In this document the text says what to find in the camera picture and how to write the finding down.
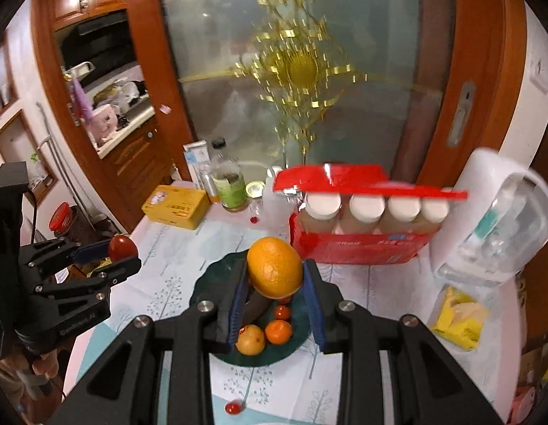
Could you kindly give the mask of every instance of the white bottle cap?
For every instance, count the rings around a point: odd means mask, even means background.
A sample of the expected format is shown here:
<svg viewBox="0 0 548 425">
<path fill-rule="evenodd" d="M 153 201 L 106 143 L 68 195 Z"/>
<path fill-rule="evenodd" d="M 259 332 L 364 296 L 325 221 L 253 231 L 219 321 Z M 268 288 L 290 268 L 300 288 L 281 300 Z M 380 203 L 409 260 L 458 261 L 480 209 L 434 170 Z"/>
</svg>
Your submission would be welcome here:
<svg viewBox="0 0 548 425">
<path fill-rule="evenodd" d="M 340 207 L 341 196 L 338 193 L 306 193 L 306 212 L 314 219 L 332 219 Z"/>
<path fill-rule="evenodd" d="M 371 224 L 380 219 L 384 208 L 384 198 L 380 195 L 353 195 L 349 202 L 351 214 L 365 224 Z"/>
<path fill-rule="evenodd" d="M 420 199 L 411 197 L 390 197 L 388 210 L 400 222 L 411 222 L 420 212 Z"/>
<path fill-rule="evenodd" d="M 449 214 L 449 202 L 441 198 L 424 198 L 421 214 L 433 224 L 441 224 Z"/>
</svg>

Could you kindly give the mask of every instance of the red box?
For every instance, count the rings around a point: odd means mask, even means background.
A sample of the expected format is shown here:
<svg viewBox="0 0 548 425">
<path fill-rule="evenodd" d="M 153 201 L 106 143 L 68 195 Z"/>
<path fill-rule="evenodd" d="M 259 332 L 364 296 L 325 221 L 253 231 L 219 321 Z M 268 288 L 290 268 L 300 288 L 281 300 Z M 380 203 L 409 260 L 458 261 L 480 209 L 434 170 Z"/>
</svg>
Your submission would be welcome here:
<svg viewBox="0 0 548 425">
<path fill-rule="evenodd" d="M 296 166 L 278 174 L 274 190 L 295 188 L 298 191 L 367 194 L 384 197 L 418 197 L 465 200 L 466 192 L 442 191 L 436 187 L 418 187 L 388 182 L 377 165 Z M 433 233 L 337 234 L 305 232 L 293 213 L 290 243 L 302 259 L 322 264 L 383 265 L 411 260 L 428 244 Z"/>
</svg>

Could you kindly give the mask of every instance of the black bottle cap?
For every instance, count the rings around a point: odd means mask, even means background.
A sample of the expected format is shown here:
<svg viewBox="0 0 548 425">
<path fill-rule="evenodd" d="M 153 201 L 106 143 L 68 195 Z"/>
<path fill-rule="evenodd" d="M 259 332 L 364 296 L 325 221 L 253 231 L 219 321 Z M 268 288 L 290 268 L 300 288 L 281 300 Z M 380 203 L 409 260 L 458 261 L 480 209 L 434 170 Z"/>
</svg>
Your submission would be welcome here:
<svg viewBox="0 0 548 425">
<path fill-rule="evenodd" d="M 211 147 L 213 147 L 215 150 L 219 150 L 220 148 L 225 148 L 226 146 L 227 144 L 225 143 L 224 137 L 214 138 L 211 141 Z"/>
</svg>

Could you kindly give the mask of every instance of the plate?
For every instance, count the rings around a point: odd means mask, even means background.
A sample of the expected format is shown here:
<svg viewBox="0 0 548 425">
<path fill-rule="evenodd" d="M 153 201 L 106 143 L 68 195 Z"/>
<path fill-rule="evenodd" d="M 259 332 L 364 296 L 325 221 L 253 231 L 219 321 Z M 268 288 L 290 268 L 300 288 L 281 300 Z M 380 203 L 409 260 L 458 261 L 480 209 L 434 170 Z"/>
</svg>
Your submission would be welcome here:
<svg viewBox="0 0 548 425">
<path fill-rule="evenodd" d="M 246 251 L 231 253 L 225 255 L 220 261 L 212 263 L 207 267 L 205 273 L 197 280 L 194 287 L 194 292 L 190 298 L 190 305 L 199 301 L 198 296 L 207 294 L 212 288 L 217 285 L 226 284 L 229 280 L 230 273 L 233 269 L 236 260 L 245 259 Z M 270 321 L 274 318 L 274 309 L 279 304 L 275 300 L 271 300 L 266 311 L 253 322 L 261 329 L 265 329 Z M 292 296 L 292 301 L 287 305 L 292 311 L 292 338 L 283 345 L 273 345 L 266 342 L 266 347 L 256 356 L 246 356 L 240 353 L 236 347 L 227 355 L 215 355 L 218 359 L 225 363 L 241 367 L 261 367 L 277 363 L 282 359 L 287 358 L 295 352 L 306 341 L 310 334 L 309 317 L 307 315 L 306 302 L 303 298 L 302 291 L 299 290 Z"/>
</svg>

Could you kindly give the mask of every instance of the screw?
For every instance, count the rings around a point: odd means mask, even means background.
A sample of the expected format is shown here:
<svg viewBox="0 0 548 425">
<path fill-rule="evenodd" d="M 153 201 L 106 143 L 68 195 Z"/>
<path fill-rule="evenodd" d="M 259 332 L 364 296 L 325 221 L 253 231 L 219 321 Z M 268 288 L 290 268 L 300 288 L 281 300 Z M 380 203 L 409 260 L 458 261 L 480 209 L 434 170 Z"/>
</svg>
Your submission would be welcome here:
<svg viewBox="0 0 548 425">
<path fill-rule="evenodd" d="M 137 316 L 132 320 L 135 328 L 145 328 L 148 324 L 150 324 L 150 322 L 152 322 L 152 320 L 149 316 L 146 316 L 145 314 Z"/>
<path fill-rule="evenodd" d="M 197 310 L 202 313 L 210 312 L 213 308 L 215 308 L 215 304 L 210 300 L 202 300 L 197 304 Z"/>
<path fill-rule="evenodd" d="M 404 326 L 408 326 L 409 328 L 415 328 L 416 326 L 418 326 L 419 322 L 418 318 L 416 318 L 414 315 L 407 314 L 402 317 L 402 324 Z"/>
<path fill-rule="evenodd" d="M 350 300 L 341 300 L 338 307 L 339 310 L 341 310 L 342 312 L 352 312 L 355 309 L 356 305 Z"/>
</svg>

